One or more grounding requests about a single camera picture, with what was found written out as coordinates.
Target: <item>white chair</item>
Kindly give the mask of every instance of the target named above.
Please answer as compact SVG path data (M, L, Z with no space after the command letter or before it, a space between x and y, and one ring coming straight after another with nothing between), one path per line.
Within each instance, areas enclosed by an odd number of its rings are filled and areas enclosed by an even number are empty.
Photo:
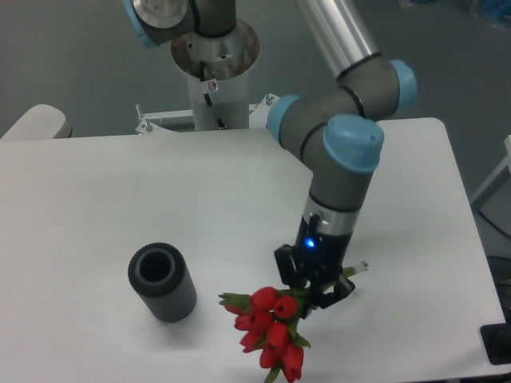
M52 140L68 138L72 132L71 124L63 112L41 104L31 108L16 121L0 141Z

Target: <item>red tulip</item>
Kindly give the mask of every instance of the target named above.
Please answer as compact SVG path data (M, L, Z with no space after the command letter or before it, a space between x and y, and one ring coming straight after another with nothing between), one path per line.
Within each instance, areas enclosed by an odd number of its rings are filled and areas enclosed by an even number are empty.
M277 290L273 287L263 287L250 297L252 311L269 311L277 300Z
M266 339L268 347L276 353L282 353L290 341L287 326L282 322L274 322L268 330Z
M261 358L259 359L259 364L264 369L270 369L277 363L279 363L280 356L273 351L267 345L264 347L263 352L261 353Z
M240 341L240 344L245 347L243 352L250 353L255 349L262 349L262 346L255 348L255 345L258 341L261 340L263 335L264 333L260 333L258 331L248 331Z
M244 310L238 306L224 306L224 307L229 313L233 313L236 315L241 315L244 313Z
M268 312L254 314L242 314L234 321L234 328L240 331L257 331L265 333L275 321L273 315Z
M303 347L289 343L282 352L283 372L289 383L302 377Z
M289 319L298 311L298 305L296 304L296 299L294 297L284 295L277 299L273 310L280 319Z
M268 312L262 311L260 313L252 314L253 317L253 329L260 333L266 333L270 326L273 324L275 319L273 315Z
M234 321L234 328L240 331L250 331L253 326L251 314L242 314Z

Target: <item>bolt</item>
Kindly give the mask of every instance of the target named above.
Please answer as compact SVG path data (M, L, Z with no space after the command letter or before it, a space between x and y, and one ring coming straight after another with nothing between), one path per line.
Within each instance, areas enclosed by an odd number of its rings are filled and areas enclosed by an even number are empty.
M135 105L135 109L137 110L138 119L143 120L144 119L144 113L142 112L142 108L140 104Z
M273 100L273 95L271 93L266 95L266 105L270 106L271 101Z
M147 130L148 132L153 131L153 126L151 125L151 122L149 122L148 118L145 119L145 130Z

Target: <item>black mount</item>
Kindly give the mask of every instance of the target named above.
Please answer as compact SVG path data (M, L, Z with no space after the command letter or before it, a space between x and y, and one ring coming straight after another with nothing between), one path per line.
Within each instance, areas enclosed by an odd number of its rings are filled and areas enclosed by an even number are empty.
M304 288L311 283L312 308L325 309L346 298L355 289L352 281L343 277L343 258L351 234L333 236L317 232L320 217L314 215L309 224L302 219L294 246L282 245L275 251L282 283L290 288ZM324 293L326 286L333 291Z
M489 362L492 365L508 365L511 363L510 324L485 325L481 327L481 336Z

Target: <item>blue led light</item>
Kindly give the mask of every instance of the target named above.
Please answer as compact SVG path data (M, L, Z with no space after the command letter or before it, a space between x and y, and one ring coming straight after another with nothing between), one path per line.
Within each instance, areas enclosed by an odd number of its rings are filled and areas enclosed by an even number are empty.
M314 249L316 247L316 243L311 238L305 238L305 246L309 249Z

